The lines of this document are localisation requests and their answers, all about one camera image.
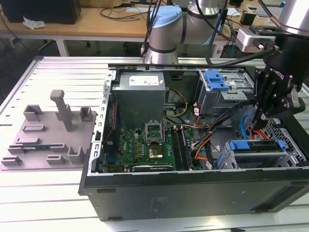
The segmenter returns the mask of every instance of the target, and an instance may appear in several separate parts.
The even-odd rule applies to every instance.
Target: blue plastic latch
[[[231,141],[230,147],[231,147],[232,150],[250,150],[249,144],[246,140]]]
[[[235,146],[235,144],[233,142],[230,143],[230,148],[233,151],[236,150],[236,146]]]
[[[228,91],[230,88],[224,82],[224,78],[216,70],[205,71],[205,79],[207,80],[211,91]]]
[[[279,144],[281,150],[283,151],[283,150],[285,149],[285,147],[286,147],[286,146],[285,146],[285,142],[282,141],[282,140],[278,140],[278,144]]]

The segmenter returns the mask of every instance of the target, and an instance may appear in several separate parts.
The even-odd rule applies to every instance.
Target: yellow wire
[[[186,99],[184,98],[184,96],[183,96],[180,92],[178,92],[176,89],[174,89],[174,88],[169,88],[169,89],[175,91],[175,92],[183,99],[183,101],[184,101],[184,103],[185,103],[185,108],[184,108],[184,110],[183,110],[181,113],[179,113],[179,114],[170,115],[170,116],[166,115],[166,116],[164,116],[164,117],[179,117],[179,116],[184,115],[185,112],[186,112],[187,109],[188,109],[188,102],[187,102],[187,100],[186,100]]]

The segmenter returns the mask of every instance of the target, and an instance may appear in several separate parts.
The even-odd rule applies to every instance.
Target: blue cable
[[[247,140],[248,139],[248,136],[247,136],[247,134],[246,134],[246,130],[245,130],[245,119],[246,119],[246,117],[252,117],[252,115],[251,114],[247,114],[247,115],[244,115],[242,118],[241,118],[241,120],[240,120],[240,130],[241,130],[241,133],[242,133],[242,136],[243,136],[243,138],[245,139],[245,140]]]

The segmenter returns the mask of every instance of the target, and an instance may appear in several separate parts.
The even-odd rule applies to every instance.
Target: gray plastic stand
[[[50,95],[58,112],[42,112],[38,105],[25,108],[26,120],[8,148],[10,154],[1,160],[1,170],[83,167],[96,112],[90,107],[71,112],[63,97],[63,90],[53,90]]]

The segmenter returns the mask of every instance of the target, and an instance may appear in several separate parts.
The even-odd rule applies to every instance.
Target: metal work table
[[[222,62],[226,59],[214,59]],[[139,58],[44,58],[31,63],[7,99],[0,106],[0,158],[24,121],[27,104],[40,104],[43,111],[54,111],[50,90],[63,89],[72,110],[100,105],[108,63],[142,64]],[[204,59],[180,58],[181,64],[206,64]],[[247,64],[263,67],[262,60]],[[309,104],[308,88],[301,93]],[[307,127],[307,110],[296,116]],[[0,172],[1,231],[308,231],[309,194],[278,213],[227,215],[135,221],[101,222],[87,197],[77,191],[82,170]]]

